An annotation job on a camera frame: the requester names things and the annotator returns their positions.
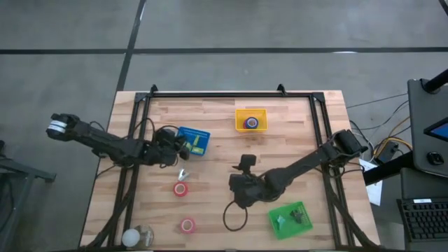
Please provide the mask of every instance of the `green container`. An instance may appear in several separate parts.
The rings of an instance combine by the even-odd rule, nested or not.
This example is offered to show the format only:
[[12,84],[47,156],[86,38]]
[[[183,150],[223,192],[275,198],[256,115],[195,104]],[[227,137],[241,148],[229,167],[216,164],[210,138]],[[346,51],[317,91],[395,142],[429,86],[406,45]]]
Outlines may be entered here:
[[[298,212],[302,214],[301,223],[298,223],[296,219],[291,215],[291,212],[294,210],[298,210]],[[303,202],[296,202],[273,209],[269,211],[268,216],[271,220],[275,236],[279,240],[302,234],[308,230],[313,229],[313,223],[308,217],[308,213]],[[277,221],[277,218],[279,216],[281,216],[285,220],[281,227],[279,225],[279,222]]]

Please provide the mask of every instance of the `yellow container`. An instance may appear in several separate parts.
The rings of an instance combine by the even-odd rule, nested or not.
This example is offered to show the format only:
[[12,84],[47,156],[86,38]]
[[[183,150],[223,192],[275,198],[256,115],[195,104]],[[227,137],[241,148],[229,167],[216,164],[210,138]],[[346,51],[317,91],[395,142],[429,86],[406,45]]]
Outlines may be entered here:
[[[244,129],[244,121],[254,117],[258,120],[256,129]],[[238,132],[264,132],[267,130],[267,116],[265,108],[240,108],[235,110],[235,129]]]

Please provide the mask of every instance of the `gray floor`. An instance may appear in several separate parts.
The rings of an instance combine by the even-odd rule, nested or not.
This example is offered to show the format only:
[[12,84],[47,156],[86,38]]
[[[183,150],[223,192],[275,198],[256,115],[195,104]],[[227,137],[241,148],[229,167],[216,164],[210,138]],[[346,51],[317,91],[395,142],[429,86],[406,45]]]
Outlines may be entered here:
[[[0,49],[126,48],[139,0],[2,1]],[[149,0],[136,48],[445,46],[448,17],[437,0]],[[37,181],[14,251],[78,244],[98,159],[77,143],[50,140],[52,113],[107,125],[124,55],[0,55],[0,139],[6,154],[57,172]],[[347,106],[406,92],[410,78],[446,69],[447,53],[135,55],[125,90],[343,90]],[[349,109],[378,125],[406,97]],[[384,138],[405,109],[372,139]],[[409,131],[401,135],[410,141]],[[403,247],[397,178],[373,207],[381,243]]]

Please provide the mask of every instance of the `black keyboard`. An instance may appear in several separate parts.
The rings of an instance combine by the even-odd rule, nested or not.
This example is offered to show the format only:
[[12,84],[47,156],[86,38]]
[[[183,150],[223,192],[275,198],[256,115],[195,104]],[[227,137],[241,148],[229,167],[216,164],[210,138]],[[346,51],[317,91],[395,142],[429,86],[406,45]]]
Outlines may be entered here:
[[448,198],[397,199],[410,242],[448,241]]

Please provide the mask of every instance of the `wooden table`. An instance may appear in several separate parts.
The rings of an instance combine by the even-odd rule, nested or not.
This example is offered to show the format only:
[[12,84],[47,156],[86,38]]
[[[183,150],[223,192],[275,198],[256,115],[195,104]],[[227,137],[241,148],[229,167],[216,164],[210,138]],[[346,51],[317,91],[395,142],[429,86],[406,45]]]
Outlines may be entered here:
[[[342,92],[324,93],[332,131],[349,129]],[[134,95],[135,92],[117,94],[108,129],[110,133],[127,134]],[[266,108],[269,129],[262,134],[238,133],[235,130],[235,109],[238,108]],[[211,133],[204,157],[192,155],[189,161],[165,169],[158,165],[141,166],[131,227],[149,224],[153,228],[152,249],[333,248],[322,175],[315,170],[296,178],[277,201],[257,202],[248,208],[248,222],[243,230],[229,232],[223,225],[224,208],[233,199],[228,185],[229,175],[237,172],[232,165],[238,165],[242,154],[257,156],[252,172],[260,174],[271,168],[285,167],[317,147],[308,99],[152,98],[149,116],[156,128],[177,125]],[[321,114],[318,116],[321,132],[325,132]],[[151,134],[151,127],[147,127],[146,139]],[[99,172],[110,166],[110,160],[102,160]],[[182,166],[191,175],[187,180],[189,194],[179,198],[174,196],[172,189]],[[91,242],[112,214],[119,173],[119,169],[113,169],[96,180],[81,245]],[[366,235],[379,244],[363,175],[360,172],[345,174],[343,183],[350,214]],[[290,239],[276,240],[267,212],[297,201],[304,202],[314,229]],[[180,233],[179,223],[185,217],[195,219],[197,229],[194,234]],[[123,218],[124,214],[118,227],[117,242],[120,242]],[[231,206],[226,218],[230,227],[238,227],[244,221],[244,211]],[[340,216],[338,223],[344,236]]]

